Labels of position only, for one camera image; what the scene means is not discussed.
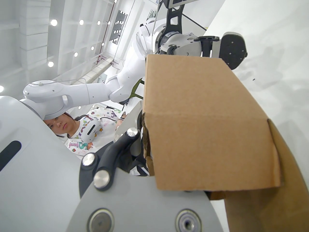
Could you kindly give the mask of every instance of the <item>ceiling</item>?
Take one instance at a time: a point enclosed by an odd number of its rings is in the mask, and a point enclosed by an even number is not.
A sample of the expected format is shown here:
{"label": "ceiling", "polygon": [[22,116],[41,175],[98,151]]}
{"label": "ceiling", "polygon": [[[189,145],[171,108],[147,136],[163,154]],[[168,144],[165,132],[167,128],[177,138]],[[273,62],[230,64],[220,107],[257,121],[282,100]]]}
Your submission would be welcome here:
{"label": "ceiling", "polygon": [[0,0],[1,95],[20,99],[27,83],[41,79],[72,84],[102,62],[118,1]]}

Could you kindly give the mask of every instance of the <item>black gripper pad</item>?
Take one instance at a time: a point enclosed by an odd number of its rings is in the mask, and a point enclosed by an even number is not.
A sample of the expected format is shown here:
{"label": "black gripper pad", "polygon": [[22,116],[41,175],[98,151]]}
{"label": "black gripper pad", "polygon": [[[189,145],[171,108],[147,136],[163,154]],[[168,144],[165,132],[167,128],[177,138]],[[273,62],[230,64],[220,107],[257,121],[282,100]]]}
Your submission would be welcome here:
{"label": "black gripper pad", "polygon": [[224,35],[221,39],[219,58],[221,58],[231,70],[236,69],[247,57],[244,38],[236,34]]}

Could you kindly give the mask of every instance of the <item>woman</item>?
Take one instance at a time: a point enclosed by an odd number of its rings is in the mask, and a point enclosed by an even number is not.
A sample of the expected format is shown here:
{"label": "woman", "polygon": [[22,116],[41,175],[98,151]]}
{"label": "woman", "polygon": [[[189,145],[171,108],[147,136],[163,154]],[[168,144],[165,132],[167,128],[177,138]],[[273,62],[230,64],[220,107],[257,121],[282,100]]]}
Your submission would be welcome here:
{"label": "woman", "polygon": [[[73,119],[68,113],[64,113],[54,119],[44,120],[45,124],[59,137],[66,134],[69,138],[67,147],[79,158],[89,152],[96,152],[101,147],[113,141],[115,130],[126,117],[124,113],[120,119],[112,109],[94,109],[86,115]],[[96,132],[91,143],[81,141],[83,130],[94,119],[101,119],[101,128]]]}

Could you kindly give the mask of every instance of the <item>woman's hand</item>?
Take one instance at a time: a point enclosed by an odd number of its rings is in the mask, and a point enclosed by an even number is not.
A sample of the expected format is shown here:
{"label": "woman's hand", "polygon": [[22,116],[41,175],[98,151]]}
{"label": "woman's hand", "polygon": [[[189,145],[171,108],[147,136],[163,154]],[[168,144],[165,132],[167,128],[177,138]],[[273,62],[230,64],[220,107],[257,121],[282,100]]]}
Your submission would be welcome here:
{"label": "woman's hand", "polygon": [[117,130],[117,128],[121,125],[121,123],[123,122],[123,120],[126,118],[126,113],[124,112],[123,114],[122,114],[122,116],[121,116],[121,118],[120,119],[118,119],[118,121],[117,121],[117,123],[116,123],[116,130]]}

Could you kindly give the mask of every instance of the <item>black hair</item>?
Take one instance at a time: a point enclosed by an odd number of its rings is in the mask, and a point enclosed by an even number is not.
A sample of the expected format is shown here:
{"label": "black hair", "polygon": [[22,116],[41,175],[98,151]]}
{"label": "black hair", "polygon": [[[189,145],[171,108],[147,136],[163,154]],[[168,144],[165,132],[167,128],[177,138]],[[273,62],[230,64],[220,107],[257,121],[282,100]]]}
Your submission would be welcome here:
{"label": "black hair", "polygon": [[70,117],[72,120],[74,120],[74,119],[72,118],[72,116],[71,116],[70,114],[68,114],[67,112],[65,112],[64,114],[67,115],[68,117]]}

